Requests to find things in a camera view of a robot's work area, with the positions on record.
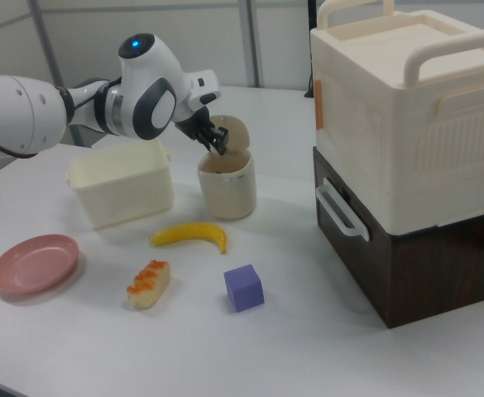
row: purple cube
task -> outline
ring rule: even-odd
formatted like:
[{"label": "purple cube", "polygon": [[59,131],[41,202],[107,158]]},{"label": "purple cube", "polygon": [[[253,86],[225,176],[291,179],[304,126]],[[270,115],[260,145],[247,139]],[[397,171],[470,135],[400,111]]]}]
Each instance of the purple cube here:
[{"label": "purple cube", "polygon": [[264,291],[261,287],[260,277],[252,265],[226,271],[223,275],[228,297],[237,312],[264,303]]}]

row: dark wooden box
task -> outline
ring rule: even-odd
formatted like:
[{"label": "dark wooden box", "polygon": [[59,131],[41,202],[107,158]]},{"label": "dark wooden box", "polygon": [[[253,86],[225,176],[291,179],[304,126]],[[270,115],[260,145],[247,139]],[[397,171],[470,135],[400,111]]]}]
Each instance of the dark wooden box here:
[{"label": "dark wooden box", "polygon": [[316,148],[314,171],[367,226],[369,242],[345,236],[317,200],[320,228],[388,328],[484,300],[484,215],[392,236]]}]

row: yellow banana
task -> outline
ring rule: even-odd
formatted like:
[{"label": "yellow banana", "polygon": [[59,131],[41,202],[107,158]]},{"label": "yellow banana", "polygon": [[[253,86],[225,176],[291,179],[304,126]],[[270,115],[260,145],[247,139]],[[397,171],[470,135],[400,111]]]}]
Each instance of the yellow banana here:
[{"label": "yellow banana", "polygon": [[151,236],[150,243],[154,246],[164,246],[194,238],[216,242],[222,254],[227,252],[227,233],[211,222],[189,222],[168,227]]}]

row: white plastic container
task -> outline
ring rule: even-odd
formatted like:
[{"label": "white plastic container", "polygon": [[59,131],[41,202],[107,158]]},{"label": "white plastic container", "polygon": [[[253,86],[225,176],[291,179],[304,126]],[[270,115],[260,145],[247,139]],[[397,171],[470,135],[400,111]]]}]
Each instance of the white plastic container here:
[{"label": "white plastic container", "polygon": [[430,11],[312,30],[317,149],[386,232],[484,214],[484,30]]},{"label": "white plastic container", "polygon": [[256,207],[255,163],[249,131],[233,116],[212,116],[216,127],[228,129],[227,152],[211,151],[198,165],[199,185],[208,212],[220,220],[235,220],[249,215]]},{"label": "white plastic container", "polygon": [[158,213],[174,203],[169,156],[159,138],[70,161],[67,181],[93,228]]}]

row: table surface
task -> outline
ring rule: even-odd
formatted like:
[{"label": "table surface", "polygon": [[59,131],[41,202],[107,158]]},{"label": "table surface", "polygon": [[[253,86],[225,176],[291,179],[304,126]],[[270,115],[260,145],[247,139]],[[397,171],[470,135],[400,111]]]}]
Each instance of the table surface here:
[{"label": "table surface", "polygon": [[[96,232],[65,183],[69,159],[92,149],[58,145],[1,171],[0,255],[62,233],[81,256],[51,290],[0,294],[0,386],[31,397],[484,395],[484,302],[388,330],[319,230],[313,100],[225,88],[212,105],[247,124],[256,164],[255,212],[219,222],[224,256],[204,241],[148,243],[163,227],[213,221],[196,175],[204,149],[175,133],[162,136],[174,207]],[[152,259],[170,262],[172,280],[136,311],[126,287]],[[223,272],[247,264],[266,302],[235,313]]]}]

